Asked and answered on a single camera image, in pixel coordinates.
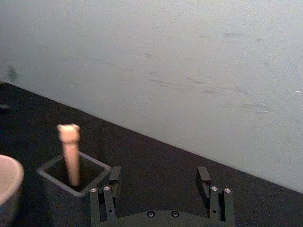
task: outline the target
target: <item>screw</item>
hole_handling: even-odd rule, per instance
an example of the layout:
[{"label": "screw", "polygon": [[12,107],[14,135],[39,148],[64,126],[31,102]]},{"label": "screw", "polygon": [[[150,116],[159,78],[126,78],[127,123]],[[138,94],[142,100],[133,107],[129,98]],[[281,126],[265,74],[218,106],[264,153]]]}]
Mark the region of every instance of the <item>screw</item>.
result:
[{"label": "screw", "polygon": [[103,187],[103,190],[108,191],[110,189],[110,187],[108,185]]},{"label": "screw", "polygon": [[153,217],[155,216],[155,212],[153,212],[153,211],[148,211],[148,212],[147,212],[147,216],[148,216],[149,218],[153,218]]},{"label": "screw", "polygon": [[178,211],[173,211],[173,212],[171,213],[171,215],[172,215],[174,218],[179,217]]},{"label": "screw", "polygon": [[217,191],[218,188],[217,188],[216,186],[213,185],[213,186],[212,186],[212,190],[213,190],[213,191]]},{"label": "screw", "polygon": [[91,192],[95,192],[96,190],[97,190],[96,187],[93,187],[93,188],[90,189]]},{"label": "screw", "polygon": [[230,188],[224,188],[224,191],[225,191],[226,193],[231,193],[231,192],[232,192]]}]

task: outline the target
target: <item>black table surface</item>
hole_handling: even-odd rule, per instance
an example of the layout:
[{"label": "black table surface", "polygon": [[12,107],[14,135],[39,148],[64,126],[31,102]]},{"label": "black table surface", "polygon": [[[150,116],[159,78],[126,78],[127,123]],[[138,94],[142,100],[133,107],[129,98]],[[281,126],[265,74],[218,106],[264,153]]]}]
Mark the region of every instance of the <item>black table surface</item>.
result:
[{"label": "black table surface", "polygon": [[233,189],[236,226],[303,226],[303,194],[254,177],[10,84],[0,85],[0,153],[17,159],[25,176],[14,226],[49,226],[36,170],[61,154],[57,124],[81,127],[80,151],[121,166],[119,217],[147,210],[179,210],[207,217],[196,188],[205,166],[218,186]]}]

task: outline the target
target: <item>bowl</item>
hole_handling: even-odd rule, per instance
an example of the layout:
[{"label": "bowl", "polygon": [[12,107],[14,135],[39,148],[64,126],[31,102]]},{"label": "bowl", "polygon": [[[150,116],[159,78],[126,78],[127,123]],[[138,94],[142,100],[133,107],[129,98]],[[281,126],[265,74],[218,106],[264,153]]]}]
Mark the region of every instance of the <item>bowl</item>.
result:
[{"label": "bowl", "polygon": [[0,226],[9,226],[16,217],[23,176],[17,160],[0,155]]}]

